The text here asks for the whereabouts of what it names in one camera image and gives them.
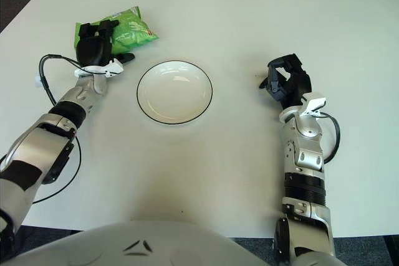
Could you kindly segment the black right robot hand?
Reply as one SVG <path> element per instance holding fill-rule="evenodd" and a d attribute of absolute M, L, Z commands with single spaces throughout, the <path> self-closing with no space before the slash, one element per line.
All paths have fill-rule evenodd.
<path fill-rule="evenodd" d="M 283 110 L 302 105 L 301 98 L 312 91 L 312 85 L 299 58 L 295 54 L 285 55 L 270 61 L 267 67 L 267 77 L 259 89 L 266 89 Z"/>

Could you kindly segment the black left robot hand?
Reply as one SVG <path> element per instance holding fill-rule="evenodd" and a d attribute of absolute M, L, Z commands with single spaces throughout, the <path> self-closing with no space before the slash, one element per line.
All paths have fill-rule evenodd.
<path fill-rule="evenodd" d="M 115 59 L 126 64 L 135 58 L 132 53 L 112 54 L 112 35 L 114 28 L 118 25 L 118 20 L 111 21 L 110 19 L 101 21 L 99 25 L 90 23 L 80 25 L 75 52 L 81 66 L 104 67 Z"/>

